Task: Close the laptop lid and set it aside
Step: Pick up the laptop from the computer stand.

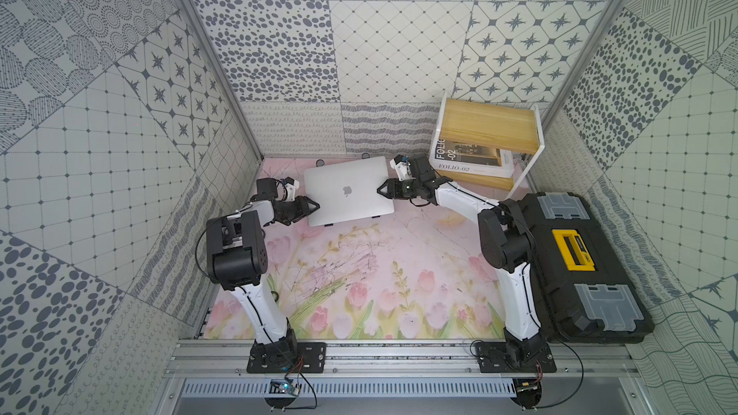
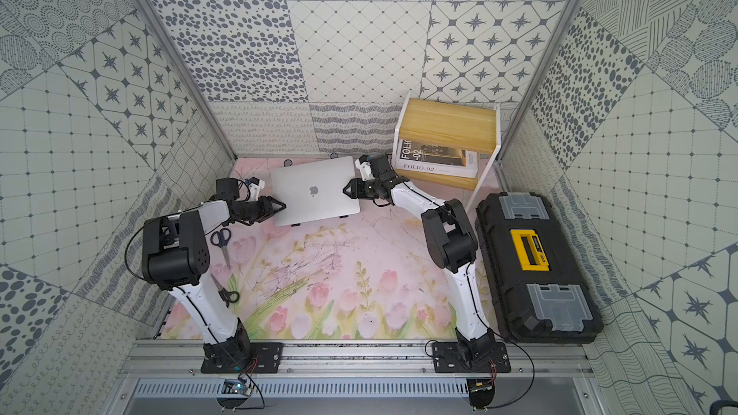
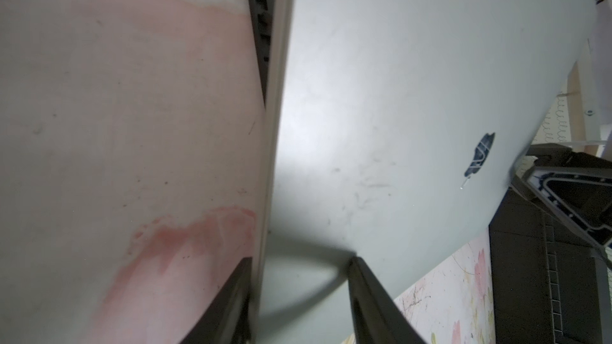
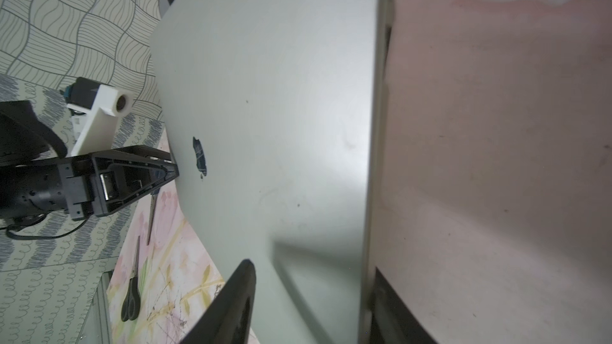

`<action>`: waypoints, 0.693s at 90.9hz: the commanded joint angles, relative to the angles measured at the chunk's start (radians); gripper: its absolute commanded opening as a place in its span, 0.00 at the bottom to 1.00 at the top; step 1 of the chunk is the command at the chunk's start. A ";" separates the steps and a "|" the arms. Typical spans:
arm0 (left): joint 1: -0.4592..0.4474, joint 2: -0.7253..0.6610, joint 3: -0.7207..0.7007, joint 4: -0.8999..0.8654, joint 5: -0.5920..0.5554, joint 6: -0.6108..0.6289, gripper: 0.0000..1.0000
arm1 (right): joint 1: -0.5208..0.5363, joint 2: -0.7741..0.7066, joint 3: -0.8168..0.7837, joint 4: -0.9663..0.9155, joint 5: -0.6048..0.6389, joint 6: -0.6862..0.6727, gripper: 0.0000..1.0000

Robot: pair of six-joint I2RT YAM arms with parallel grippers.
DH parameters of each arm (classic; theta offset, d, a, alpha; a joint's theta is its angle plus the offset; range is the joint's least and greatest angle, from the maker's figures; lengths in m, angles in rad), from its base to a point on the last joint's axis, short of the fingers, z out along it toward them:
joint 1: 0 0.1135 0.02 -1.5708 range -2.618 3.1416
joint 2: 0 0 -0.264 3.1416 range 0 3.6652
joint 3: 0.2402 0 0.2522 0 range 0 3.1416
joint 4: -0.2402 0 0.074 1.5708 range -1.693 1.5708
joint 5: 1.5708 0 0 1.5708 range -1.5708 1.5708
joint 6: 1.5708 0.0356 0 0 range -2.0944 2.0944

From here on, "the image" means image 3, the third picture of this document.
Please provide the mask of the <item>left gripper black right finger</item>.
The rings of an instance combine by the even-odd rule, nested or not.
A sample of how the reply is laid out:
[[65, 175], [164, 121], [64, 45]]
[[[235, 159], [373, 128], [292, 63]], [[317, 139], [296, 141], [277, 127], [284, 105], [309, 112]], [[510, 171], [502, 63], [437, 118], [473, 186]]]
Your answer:
[[363, 258], [350, 260], [347, 280], [356, 343], [425, 343]]

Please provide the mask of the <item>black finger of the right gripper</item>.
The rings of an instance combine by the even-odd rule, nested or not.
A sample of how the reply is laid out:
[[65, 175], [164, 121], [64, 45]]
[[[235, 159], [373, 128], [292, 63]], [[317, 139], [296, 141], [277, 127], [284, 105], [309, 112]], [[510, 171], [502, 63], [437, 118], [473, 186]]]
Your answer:
[[545, 143], [528, 147], [534, 164], [511, 188], [590, 245], [607, 267], [611, 259], [611, 161]]

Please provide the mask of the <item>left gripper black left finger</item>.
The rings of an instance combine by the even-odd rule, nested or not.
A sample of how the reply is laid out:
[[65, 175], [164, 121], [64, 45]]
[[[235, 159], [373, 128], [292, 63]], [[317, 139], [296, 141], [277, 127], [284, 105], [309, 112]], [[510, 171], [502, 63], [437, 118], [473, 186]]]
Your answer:
[[250, 343], [251, 268], [251, 257], [240, 260], [181, 344]]

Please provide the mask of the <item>silver laptop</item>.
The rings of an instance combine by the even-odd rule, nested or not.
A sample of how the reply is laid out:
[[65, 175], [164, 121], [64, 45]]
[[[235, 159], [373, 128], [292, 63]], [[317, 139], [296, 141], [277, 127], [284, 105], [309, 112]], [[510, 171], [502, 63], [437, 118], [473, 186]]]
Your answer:
[[349, 336], [347, 269], [400, 296], [482, 233], [594, 0], [275, 0], [257, 343]]

